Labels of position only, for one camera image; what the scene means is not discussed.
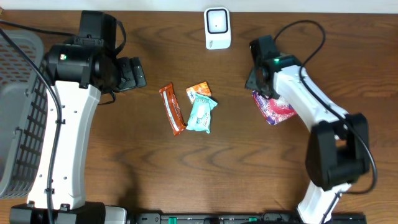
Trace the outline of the orange small snack packet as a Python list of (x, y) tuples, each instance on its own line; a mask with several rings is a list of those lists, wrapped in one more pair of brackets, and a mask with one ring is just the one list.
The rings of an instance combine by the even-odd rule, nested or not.
[(187, 96), (191, 102), (194, 103), (196, 94), (211, 96), (211, 90), (207, 82), (201, 82), (186, 89)]

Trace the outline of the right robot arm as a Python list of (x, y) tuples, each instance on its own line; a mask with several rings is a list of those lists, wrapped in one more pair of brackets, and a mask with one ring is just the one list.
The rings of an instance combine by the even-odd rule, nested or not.
[(330, 221), (341, 196), (374, 167), (367, 119), (334, 104), (293, 55), (255, 56), (246, 88), (266, 98), (284, 98), (308, 128), (310, 183), (297, 211), (304, 223)]

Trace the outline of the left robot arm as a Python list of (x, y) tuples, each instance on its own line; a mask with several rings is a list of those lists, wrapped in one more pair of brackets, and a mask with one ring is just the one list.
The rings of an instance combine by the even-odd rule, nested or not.
[(144, 87), (137, 57), (103, 45), (57, 44), (47, 54), (47, 123), (34, 184), (11, 223), (133, 223), (126, 208), (89, 202), (85, 162), (91, 122), (102, 94)]

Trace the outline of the orange brown snack bar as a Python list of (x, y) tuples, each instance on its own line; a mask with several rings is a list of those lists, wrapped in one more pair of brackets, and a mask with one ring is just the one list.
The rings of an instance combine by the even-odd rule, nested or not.
[(169, 83), (165, 87), (161, 88), (159, 90), (159, 93), (162, 97), (165, 111), (167, 113), (167, 117), (172, 127), (174, 136), (176, 136), (186, 128), (186, 125), (174, 93), (173, 84)]

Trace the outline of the purple red snack pack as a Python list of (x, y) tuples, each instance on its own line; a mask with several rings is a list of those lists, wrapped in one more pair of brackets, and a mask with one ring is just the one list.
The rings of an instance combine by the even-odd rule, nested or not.
[(264, 98), (258, 92), (252, 91), (252, 97), (263, 117), (271, 125), (277, 125), (297, 114), (293, 107), (282, 96), (279, 99)]

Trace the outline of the teal snack packet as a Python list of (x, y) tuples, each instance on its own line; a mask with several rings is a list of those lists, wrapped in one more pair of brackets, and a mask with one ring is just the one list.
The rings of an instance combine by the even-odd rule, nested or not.
[(218, 103), (209, 96), (196, 93), (186, 129), (210, 134), (211, 111), (217, 105)]

